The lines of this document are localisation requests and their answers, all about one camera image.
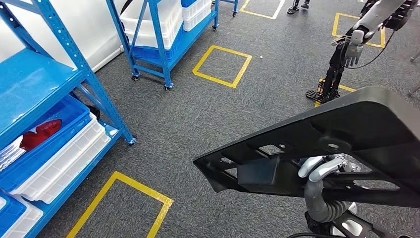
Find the blue metal shelf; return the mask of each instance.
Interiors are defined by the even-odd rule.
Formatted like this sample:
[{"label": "blue metal shelf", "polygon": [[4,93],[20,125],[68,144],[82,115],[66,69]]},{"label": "blue metal shelf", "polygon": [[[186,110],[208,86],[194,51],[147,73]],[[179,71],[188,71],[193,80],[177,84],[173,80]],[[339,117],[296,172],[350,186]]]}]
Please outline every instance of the blue metal shelf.
[{"label": "blue metal shelf", "polygon": [[[229,3],[233,3],[234,4],[233,16],[235,16],[237,12],[238,0],[216,0],[214,4],[214,10],[211,12],[209,16],[207,16],[203,21],[201,21],[201,23],[199,23],[192,31],[183,32],[180,46],[177,46],[177,49],[175,51],[175,56],[171,60],[168,60],[166,58],[166,52],[163,46],[162,31],[160,28],[160,21],[159,21],[158,10],[157,10],[159,1],[160,0],[144,0],[143,1],[143,6],[141,10],[139,11],[139,18],[138,18],[139,20],[137,22],[137,26],[134,31],[134,37],[132,39],[132,42],[136,42],[144,12],[147,7],[147,3],[149,3],[149,9],[150,9],[153,27],[155,30],[155,36],[157,40],[157,49],[159,50],[159,59],[151,59],[147,57],[139,57],[138,55],[136,56],[133,55],[134,45],[130,45],[128,42],[128,39],[124,33],[124,27],[119,19],[119,12],[116,10],[114,0],[106,0],[106,3],[108,5],[109,11],[112,16],[112,20],[114,21],[120,40],[122,42],[125,55],[127,56],[128,64],[130,65],[130,68],[131,68],[132,79],[135,81],[138,80],[140,76],[139,71],[151,73],[156,76],[163,77],[165,79],[164,88],[165,90],[169,91],[173,86],[173,83],[170,78],[170,71],[175,67],[175,65],[179,62],[182,56],[184,56],[184,54],[188,51],[188,49],[197,40],[197,38],[201,35],[201,33],[204,31],[207,25],[210,24],[212,20],[214,20],[214,24],[212,26],[214,30],[219,26],[219,24],[217,23],[218,22],[217,16],[219,12],[219,1],[226,1]],[[155,71],[147,67],[140,66],[136,63],[136,60],[140,60],[143,62],[148,62],[154,65],[157,65],[162,68],[163,72]]]},{"label": "blue metal shelf", "polygon": [[[188,51],[188,49],[193,45],[193,43],[199,38],[201,33],[207,28],[208,24],[214,20],[216,17],[217,12],[211,11],[211,14],[204,18],[197,26],[195,26],[191,31],[184,32],[182,35],[182,41],[175,52],[175,56],[172,60],[167,61],[167,65],[169,70],[172,70],[175,65],[179,62],[179,60],[184,56],[184,54]],[[144,59],[144,58],[136,58],[137,60],[151,63],[160,67],[163,67],[162,61],[160,59]]]},{"label": "blue metal shelf", "polygon": [[117,141],[121,136],[121,131],[116,128],[106,124],[103,121],[99,121],[102,125],[105,126],[105,132],[108,136],[111,137],[111,141],[105,146],[105,148],[100,151],[99,154],[80,172],[80,174],[64,189],[64,191],[50,204],[45,204],[41,201],[31,202],[33,205],[38,207],[43,211],[43,216],[35,224],[34,227],[29,231],[25,236],[26,238],[35,237],[42,228],[48,223],[48,221],[53,217],[53,215],[59,210],[59,208],[64,204],[64,202],[70,197],[70,195],[76,190],[76,188],[82,183],[85,177],[92,171],[92,169],[98,164],[102,157],[108,152],[111,146]]},{"label": "blue metal shelf", "polygon": [[1,62],[0,72],[0,148],[84,80],[81,71],[29,49]]},{"label": "blue metal shelf", "polygon": [[[77,68],[73,69],[52,59],[30,36],[5,2],[39,14]],[[32,238],[120,136],[130,144],[136,139],[128,130],[49,0],[31,0],[31,4],[21,0],[0,0],[0,19],[25,46],[25,49],[0,62],[0,149],[21,135],[65,95],[69,93],[74,95],[75,89],[98,107],[112,123],[111,126],[108,122],[100,122],[105,126],[111,141],[51,204],[32,202],[44,212],[39,222],[26,235]]]}]

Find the black plastic panel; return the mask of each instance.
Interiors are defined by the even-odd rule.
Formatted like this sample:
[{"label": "black plastic panel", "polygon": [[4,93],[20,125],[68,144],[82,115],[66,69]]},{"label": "black plastic panel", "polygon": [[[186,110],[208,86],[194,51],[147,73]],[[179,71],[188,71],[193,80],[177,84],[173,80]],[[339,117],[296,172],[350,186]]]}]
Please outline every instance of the black plastic panel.
[{"label": "black plastic panel", "polygon": [[[366,87],[201,155],[194,164],[216,192],[303,197],[299,159],[346,153],[372,171],[329,175],[325,199],[420,207],[419,138],[417,109],[388,89]],[[281,152],[259,149],[267,145]],[[227,168],[237,168],[238,178]],[[354,180],[384,180],[400,189],[367,189]]]}]

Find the person's shoe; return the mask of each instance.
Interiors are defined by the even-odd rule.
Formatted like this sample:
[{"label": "person's shoe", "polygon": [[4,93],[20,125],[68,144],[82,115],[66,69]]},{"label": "person's shoe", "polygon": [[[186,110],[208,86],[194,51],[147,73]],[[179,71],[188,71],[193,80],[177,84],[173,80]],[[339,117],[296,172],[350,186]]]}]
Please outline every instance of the person's shoe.
[{"label": "person's shoe", "polygon": [[295,14],[295,12],[299,11],[299,8],[297,6],[291,6],[289,9],[287,9],[287,14]]}]

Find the red object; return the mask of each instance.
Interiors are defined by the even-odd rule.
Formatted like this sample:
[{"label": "red object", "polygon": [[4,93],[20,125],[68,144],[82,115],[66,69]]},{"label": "red object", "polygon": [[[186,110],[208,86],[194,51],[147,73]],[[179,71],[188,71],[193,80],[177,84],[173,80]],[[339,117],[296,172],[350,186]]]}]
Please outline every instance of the red object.
[{"label": "red object", "polygon": [[48,137],[52,136],[61,128],[61,120],[51,120],[45,122],[35,128],[35,132],[27,131],[23,134],[22,142],[20,143],[20,148],[30,151],[35,148],[37,145],[41,144]]}]

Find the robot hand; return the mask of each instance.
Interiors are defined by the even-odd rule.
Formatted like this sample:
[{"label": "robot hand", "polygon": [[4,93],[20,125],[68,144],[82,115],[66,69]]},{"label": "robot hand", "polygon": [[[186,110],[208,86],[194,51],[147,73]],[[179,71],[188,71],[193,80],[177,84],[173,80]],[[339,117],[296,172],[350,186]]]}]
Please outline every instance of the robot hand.
[{"label": "robot hand", "polygon": [[349,43],[345,54],[345,65],[348,67],[358,64],[362,50],[363,44]]},{"label": "robot hand", "polygon": [[358,172],[360,167],[345,159],[344,154],[330,156],[316,156],[305,160],[298,171],[301,178],[308,177],[311,182],[318,182],[327,175],[338,172],[341,168],[344,172]]}]

